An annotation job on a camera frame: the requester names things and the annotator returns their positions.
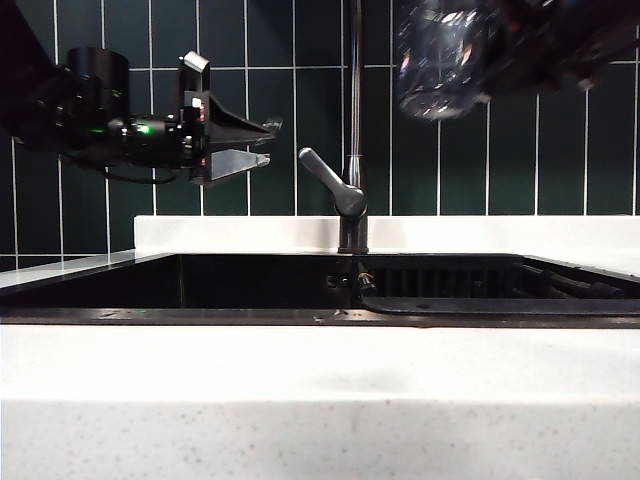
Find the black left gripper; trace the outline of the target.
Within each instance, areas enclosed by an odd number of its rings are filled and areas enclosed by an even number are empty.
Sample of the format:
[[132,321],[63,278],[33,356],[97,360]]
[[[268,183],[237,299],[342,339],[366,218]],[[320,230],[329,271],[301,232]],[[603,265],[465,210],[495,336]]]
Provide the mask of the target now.
[[178,90],[177,107],[172,169],[187,170],[192,183],[212,184],[270,163],[269,154],[233,149],[275,140],[283,126],[281,118],[254,123],[226,109],[208,91]]

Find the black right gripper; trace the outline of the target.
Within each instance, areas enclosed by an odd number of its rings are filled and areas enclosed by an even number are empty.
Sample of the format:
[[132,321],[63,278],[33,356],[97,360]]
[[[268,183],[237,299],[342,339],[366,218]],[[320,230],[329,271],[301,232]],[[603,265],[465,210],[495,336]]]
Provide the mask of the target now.
[[482,92],[503,95],[537,87],[558,89],[572,75],[593,76],[610,60],[607,1],[484,1],[492,34]]

